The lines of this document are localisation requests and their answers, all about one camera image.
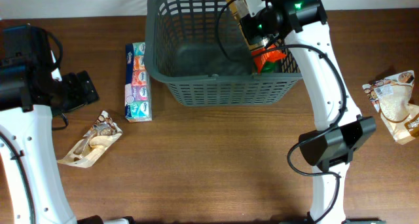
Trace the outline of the green lidded jar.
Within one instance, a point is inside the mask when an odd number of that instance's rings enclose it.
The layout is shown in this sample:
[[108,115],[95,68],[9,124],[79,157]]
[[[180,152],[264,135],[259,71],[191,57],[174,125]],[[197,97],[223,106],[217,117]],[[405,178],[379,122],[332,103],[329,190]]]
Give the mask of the green lidded jar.
[[265,62],[263,68],[261,69],[261,73],[274,73],[278,68],[277,62]]

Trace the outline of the brown snack pouch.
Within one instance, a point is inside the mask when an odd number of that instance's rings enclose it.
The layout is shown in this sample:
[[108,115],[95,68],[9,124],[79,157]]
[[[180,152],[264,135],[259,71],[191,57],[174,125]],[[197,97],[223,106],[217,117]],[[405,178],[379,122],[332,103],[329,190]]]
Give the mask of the brown snack pouch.
[[122,130],[113,122],[108,112],[102,111],[82,139],[57,162],[78,168],[89,168],[122,134]]

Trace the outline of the Kleenex tissue multipack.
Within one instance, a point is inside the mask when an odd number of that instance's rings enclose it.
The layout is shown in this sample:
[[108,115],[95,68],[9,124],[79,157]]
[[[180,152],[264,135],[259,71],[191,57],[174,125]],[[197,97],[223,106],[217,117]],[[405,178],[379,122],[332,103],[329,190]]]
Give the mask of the Kleenex tissue multipack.
[[127,44],[125,118],[128,122],[152,120],[151,81],[145,67],[145,42]]

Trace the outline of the orange spaghetti pasta packet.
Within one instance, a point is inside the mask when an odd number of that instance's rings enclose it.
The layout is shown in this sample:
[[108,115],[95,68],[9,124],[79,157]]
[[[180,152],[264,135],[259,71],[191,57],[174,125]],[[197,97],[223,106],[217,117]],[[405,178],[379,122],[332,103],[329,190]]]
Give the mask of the orange spaghetti pasta packet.
[[[234,20],[237,22],[239,30],[242,33],[240,19],[250,14],[255,16],[259,12],[265,12],[267,15],[268,9],[271,6],[269,0],[226,0],[228,3],[228,8],[230,9]],[[255,72],[260,74],[261,69],[265,62],[279,62],[283,60],[287,54],[281,50],[277,50],[278,47],[278,35],[275,33],[268,33],[272,36],[271,41],[261,41],[256,45],[249,45],[245,40],[245,44],[253,56],[253,61],[255,63]]]

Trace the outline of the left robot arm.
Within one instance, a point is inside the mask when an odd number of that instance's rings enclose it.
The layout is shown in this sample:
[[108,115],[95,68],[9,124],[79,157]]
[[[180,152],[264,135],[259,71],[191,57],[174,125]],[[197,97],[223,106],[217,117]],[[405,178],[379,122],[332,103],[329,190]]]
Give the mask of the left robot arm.
[[3,30],[1,159],[15,223],[103,223],[77,219],[58,170],[52,119],[98,101],[86,71],[60,75],[51,32],[31,25]]

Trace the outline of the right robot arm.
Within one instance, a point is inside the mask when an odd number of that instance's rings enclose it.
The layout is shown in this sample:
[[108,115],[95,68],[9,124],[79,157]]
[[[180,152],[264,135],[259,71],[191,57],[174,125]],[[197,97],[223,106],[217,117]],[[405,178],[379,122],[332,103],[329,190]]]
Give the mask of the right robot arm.
[[316,129],[300,135],[287,160],[299,149],[313,179],[307,223],[348,223],[344,183],[354,153],[376,131],[373,117],[363,117],[351,98],[331,46],[327,14],[321,0],[244,0],[250,19],[241,20],[244,37],[273,35],[294,57],[305,83]]

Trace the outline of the white rice pouch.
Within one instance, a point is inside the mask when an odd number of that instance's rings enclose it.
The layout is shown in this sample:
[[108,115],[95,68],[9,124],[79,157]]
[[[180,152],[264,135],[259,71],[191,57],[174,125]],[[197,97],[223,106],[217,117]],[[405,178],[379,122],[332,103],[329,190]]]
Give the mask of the white rice pouch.
[[362,86],[390,134],[401,145],[418,137],[418,106],[409,102],[414,78],[414,71],[409,70]]

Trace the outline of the grey plastic shopping basket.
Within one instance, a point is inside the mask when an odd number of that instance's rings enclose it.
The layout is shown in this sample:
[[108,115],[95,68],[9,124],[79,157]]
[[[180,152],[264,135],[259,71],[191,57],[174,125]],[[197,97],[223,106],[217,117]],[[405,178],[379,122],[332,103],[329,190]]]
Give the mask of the grey plastic shopping basket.
[[302,75],[287,51],[272,72],[258,74],[231,12],[215,21],[225,0],[147,0],[145,67],[185,106],[278,102]]

